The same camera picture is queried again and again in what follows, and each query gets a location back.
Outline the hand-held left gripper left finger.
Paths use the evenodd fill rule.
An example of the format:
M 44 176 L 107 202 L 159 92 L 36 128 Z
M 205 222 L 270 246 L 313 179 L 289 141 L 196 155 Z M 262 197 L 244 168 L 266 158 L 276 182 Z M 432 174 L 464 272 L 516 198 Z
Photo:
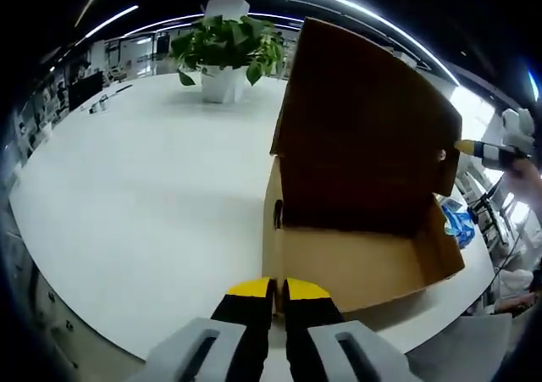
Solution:
M 274 307 L 269 277 L 232 286 L 210 318 L 157 344 L 130 381 L 259 381 Z

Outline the person's right hand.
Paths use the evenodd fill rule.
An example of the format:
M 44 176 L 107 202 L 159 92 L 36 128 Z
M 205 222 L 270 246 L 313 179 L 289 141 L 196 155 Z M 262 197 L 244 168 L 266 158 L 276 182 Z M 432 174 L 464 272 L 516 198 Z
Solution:
M 541 198 L 541 175 L 529 160 L 515 160 L 506 178 L 512 193 L 519 199 L 534 202 Z

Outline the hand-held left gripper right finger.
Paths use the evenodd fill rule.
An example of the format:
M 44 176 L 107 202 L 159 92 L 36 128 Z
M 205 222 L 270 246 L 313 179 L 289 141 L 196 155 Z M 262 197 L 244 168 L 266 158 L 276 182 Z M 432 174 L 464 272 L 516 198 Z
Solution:
M 282 289 L 286 357 L 294 381 L 417 381 L 407 357 L 357 320 L 346 321 L 318 285 Z

